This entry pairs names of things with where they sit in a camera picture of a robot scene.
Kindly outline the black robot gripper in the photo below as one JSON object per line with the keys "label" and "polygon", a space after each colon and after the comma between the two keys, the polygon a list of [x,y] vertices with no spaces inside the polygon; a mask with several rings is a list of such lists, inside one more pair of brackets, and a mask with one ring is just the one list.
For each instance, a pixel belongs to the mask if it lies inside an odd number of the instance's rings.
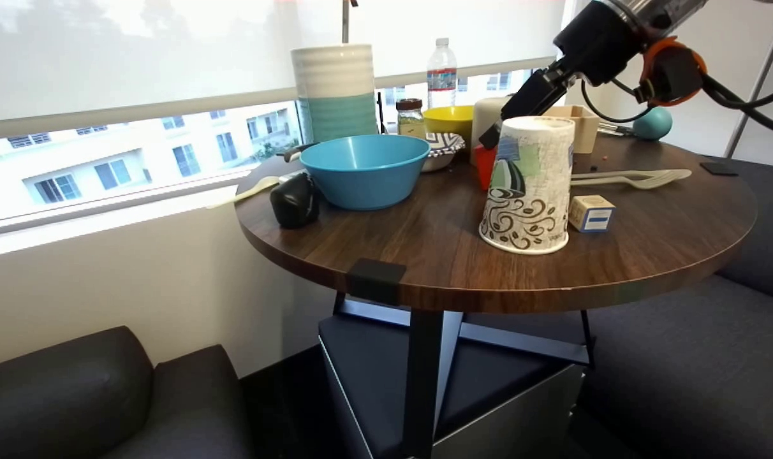
{"label": "black robot gripper", "polygon": [[656,0],[590,0],[554,38],[560,60],[552,70],[536,70],[503,106],[499,117],[543,115],[573,78],[590,85],[618,78],[652,42],[652,13]]}

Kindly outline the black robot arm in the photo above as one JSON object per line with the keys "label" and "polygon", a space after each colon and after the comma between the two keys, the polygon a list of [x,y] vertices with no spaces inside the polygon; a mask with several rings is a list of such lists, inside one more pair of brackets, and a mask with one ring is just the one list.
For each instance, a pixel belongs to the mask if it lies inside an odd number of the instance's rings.
{"label": "black robot arm", "polygon": [[706,65],[673,32],[706,0],[590,0],[554,38],[560,56],[536,70],[503,106],[503,117],[543,115],[573,80],[592,87],[619,78],[633,56],[642,56],[638,102],[670,108],[701,89]]}

